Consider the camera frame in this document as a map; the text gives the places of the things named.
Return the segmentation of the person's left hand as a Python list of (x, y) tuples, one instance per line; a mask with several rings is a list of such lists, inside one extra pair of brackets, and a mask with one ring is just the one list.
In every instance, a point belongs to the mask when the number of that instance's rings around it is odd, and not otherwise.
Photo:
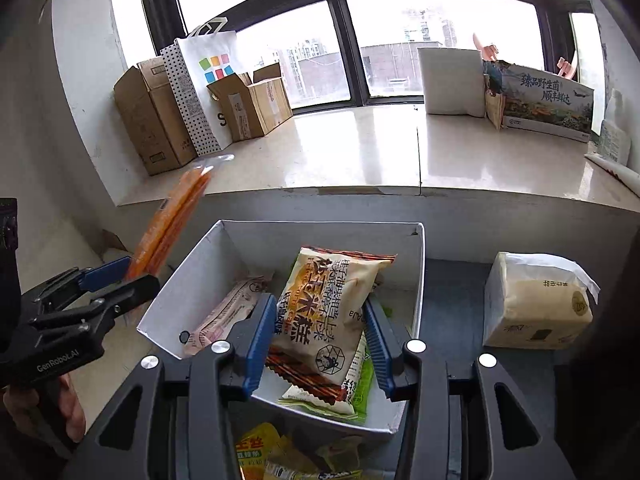
[(70, 374), (64, 374), (40, 389), (9, 386), (3, 404), (23, 434), (43, 440), (51, 431), (63, 429), (74, 443), (86, 431), (86, 415)]

